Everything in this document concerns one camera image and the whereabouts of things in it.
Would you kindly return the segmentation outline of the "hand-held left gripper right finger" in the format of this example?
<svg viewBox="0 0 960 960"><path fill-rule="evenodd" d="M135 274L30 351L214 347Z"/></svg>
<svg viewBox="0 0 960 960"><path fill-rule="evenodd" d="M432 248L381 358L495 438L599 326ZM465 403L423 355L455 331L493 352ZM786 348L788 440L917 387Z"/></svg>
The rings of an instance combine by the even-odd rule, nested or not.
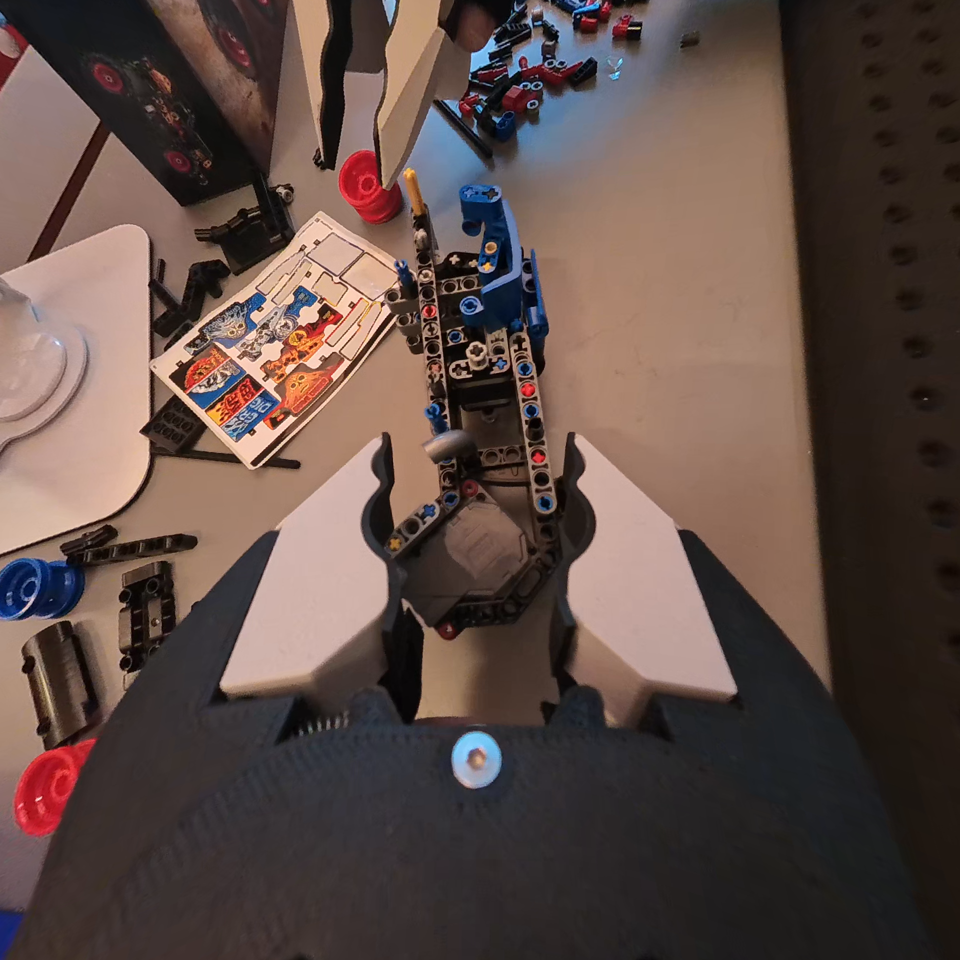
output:
<svg viewBox="0 0 960 960"><path fill-rule="evenodd" d="M656 694L730 702L738 687L676 522L585 437L569 433L549 630L558 692L605 706Z"/></svg>

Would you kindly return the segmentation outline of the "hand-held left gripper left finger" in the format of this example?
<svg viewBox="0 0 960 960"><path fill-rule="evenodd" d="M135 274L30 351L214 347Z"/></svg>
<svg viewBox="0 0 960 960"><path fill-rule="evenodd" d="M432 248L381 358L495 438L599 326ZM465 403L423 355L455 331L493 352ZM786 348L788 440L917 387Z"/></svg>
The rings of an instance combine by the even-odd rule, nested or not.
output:
<svg viewBox="0 0 960 960"><path fill-rule="evenodd" d="M415 719L424 630L386 549L394 482L382 433L278 524L220 680L228 699L296 697L328 717L380 686Z"/></svg>

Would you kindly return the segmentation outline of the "pile of small red pieces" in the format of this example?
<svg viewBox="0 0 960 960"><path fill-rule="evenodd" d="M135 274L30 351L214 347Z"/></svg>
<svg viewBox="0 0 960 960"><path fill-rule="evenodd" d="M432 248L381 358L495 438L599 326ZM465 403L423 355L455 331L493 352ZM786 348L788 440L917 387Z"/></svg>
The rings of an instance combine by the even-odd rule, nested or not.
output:
<svg viewBox="0 0 960 960"><path fill-rule="evenodd" d="M610 54L640 47L646 2L513 2L486 59L450 106L485 142L505 143L551 97L594 84Z"/></svg>

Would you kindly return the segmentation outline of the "black blue toy car chassis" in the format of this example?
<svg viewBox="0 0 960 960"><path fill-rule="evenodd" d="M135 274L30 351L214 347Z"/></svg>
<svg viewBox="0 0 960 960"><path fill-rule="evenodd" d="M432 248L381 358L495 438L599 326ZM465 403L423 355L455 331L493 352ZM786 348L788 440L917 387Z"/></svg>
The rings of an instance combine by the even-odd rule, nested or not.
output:
<svg viewBox="0 0 960 960"><path fill-rule="evenodd" d="M415 258L395 262L387 303L423 360L438 495L397 523L386 549L406 603L450 641L517 622L562 555L539 383L549 323L536 253L498 186L460 188L462 231L479 246L443 255L416 172L403 180Z"/></svg>

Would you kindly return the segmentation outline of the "grey desk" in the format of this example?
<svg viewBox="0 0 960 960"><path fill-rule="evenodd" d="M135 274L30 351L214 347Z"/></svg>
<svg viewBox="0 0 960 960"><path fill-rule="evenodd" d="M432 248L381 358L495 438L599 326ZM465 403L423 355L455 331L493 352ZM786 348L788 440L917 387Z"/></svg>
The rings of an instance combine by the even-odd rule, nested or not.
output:
<svg viewBox="0 0 960 960"><path fill-rule="evenodd" d="M587 438L643 492L695 531L829 686L817 546L786 100L776 2L650 2L621 77L550 98L492 168L435 111L410 160L443 251L474 244L457 191L504 188L521 241L537 254L551 327L541 383L549 446ZM682 34L701 42L682 50ZM412 249L409 215L368 226L315 168L296 18L291 11L271 157L294 186L297 226L318 211L394 258ZM166 261L179 296L202 252L194 229L254 201L250 188L180 207L114 136L82 189L47 227L67 175L90 155L93 118L31 50L2 94L2 140L27 148L2 174L2 269L132 224ZM42 233L47 228L48 240ZM188 612L262 533L382 431L392 438L391 505L404 516L436 491L423 361L396 331L284 456L299 470L158 459L113 522L122 537L192 532L174 558ZM533 724L555 696L546 654L550 601L504 630L447 642L425 635L419 717ZM42 625L2 625L2 909L23 910L47 839L13 820L18 777L42 750L22 644Z"/></svg>

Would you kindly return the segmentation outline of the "person's right hand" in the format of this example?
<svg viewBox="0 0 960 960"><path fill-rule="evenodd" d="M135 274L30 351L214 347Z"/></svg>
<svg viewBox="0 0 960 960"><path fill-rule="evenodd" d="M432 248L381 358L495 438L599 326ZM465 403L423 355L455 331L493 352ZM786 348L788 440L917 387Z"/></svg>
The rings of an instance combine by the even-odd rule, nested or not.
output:
<svg viewBox="0 0 960 960"><path fill-rule="evenodd" d="M454 1L442 28L468 53L479 52L510 17L512 1Z"/></svg>

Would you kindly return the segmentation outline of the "black toy set box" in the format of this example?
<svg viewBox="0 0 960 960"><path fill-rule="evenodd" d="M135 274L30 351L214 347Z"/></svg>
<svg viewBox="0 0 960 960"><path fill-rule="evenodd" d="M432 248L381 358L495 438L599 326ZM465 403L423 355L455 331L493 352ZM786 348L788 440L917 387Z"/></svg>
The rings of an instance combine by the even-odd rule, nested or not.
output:
<svg viewBox="0 0 960 960"><path fill-rule="evenodd" d="M287 1L3 1L181 206L268 175Z"/></svg>

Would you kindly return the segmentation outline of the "chunky black holed brick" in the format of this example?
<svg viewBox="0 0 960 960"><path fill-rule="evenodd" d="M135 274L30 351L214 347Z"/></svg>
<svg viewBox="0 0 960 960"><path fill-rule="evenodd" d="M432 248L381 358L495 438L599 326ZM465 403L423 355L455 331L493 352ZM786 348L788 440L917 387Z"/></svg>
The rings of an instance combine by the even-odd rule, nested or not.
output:
<svg viewBox="0 0 960 960"><path fill-rule="evenodd" d="M137 674L176 629L173 566L157 560L126 572L118 595L119 667Z"/></svg>

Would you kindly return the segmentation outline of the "black angled beam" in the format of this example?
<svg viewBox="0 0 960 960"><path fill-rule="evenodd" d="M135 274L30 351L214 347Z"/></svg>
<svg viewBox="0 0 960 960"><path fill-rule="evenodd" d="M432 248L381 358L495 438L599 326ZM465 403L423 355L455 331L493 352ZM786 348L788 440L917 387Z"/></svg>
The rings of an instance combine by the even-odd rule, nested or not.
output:
<svg viewBox="0 0 960 960"><path fill-rule="evenodd" d="M106 566L166 557L198 546L193 534L166 534L119 541L118 530L111 524L88 531L59 546L70 567L96 569Z"/></svg>

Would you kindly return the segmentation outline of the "black studded plate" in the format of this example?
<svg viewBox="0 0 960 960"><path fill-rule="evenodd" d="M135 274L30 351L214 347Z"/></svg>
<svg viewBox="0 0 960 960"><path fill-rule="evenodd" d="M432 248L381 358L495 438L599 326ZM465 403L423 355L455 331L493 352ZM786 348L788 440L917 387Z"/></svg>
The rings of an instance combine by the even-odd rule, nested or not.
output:
<svg viewBox="0 0 960 960"><path fill-rule="evenodd" d="M149 441L154 452L178 456L192 451L206 430L193 408L173 395L153 413L139 433Z"/></svg>

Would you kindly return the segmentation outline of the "black dimpled foam pad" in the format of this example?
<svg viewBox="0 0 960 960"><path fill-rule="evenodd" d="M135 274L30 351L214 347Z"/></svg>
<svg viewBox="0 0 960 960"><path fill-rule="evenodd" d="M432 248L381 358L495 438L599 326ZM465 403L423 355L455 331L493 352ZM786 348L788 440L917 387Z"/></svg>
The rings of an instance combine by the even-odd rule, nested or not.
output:
<svg viewBox="0 0 960 960"><path fill-rule="evenodd" d="M833 690L958 958L959 3L778 7Z"/></svg>

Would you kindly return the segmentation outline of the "blue toy wheel hub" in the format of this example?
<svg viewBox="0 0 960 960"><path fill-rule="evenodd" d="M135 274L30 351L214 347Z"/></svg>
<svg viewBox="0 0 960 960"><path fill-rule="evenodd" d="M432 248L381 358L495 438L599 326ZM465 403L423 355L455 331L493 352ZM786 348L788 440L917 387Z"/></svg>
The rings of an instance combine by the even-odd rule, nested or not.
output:
<svg viewBox="0 0 960 960"><path fill-rule="evenodd" d="M15 559L1 570L1 619L64 618L85 587L84 570L64 560Z"/></svg>

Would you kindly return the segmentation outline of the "white book stand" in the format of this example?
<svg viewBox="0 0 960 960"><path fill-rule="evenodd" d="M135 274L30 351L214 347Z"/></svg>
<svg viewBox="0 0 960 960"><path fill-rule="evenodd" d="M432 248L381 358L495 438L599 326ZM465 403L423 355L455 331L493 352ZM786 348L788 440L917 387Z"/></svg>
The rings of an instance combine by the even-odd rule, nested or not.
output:
<svg viewBox="0 0 960 960"><path fill-rule="evenodd" d="M85 361L53 418L20 437L2 425L3 555L116 517L146 484L151 270L148 233L125 223L2 274L41 322L77 332Z"/></svg>

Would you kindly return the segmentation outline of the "large black frame assembly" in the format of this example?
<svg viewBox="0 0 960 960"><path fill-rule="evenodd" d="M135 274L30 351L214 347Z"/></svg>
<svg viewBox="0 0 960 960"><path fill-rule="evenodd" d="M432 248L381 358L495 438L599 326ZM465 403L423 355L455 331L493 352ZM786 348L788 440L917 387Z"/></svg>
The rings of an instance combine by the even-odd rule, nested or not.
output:
<svg viewBox="0 0 960 960"><path fill-rule="evenodd" d="M257 174L252 186L257 206L240 208L225 223L194 230L198 242L221 248L234 276L281 252L296 233L289 212L291 203L280 199L265 175Z"/></svg>

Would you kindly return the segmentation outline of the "black holed frame pieces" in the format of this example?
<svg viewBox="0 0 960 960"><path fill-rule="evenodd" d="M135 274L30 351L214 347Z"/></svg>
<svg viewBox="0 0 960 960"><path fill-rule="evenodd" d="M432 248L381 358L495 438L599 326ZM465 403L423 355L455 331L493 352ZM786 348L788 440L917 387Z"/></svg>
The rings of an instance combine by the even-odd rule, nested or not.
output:
<svg viewBox="0 0 960 960"><path fill-rule="evenodd" d="M222 281L230 275L229 265L221 259L194 262L180 298L171 294L158 277L151 277L150 294L163 307L151 321L152 333L171 337L184 326L188 330L200 318L206 298L222 296Z"/></svg>

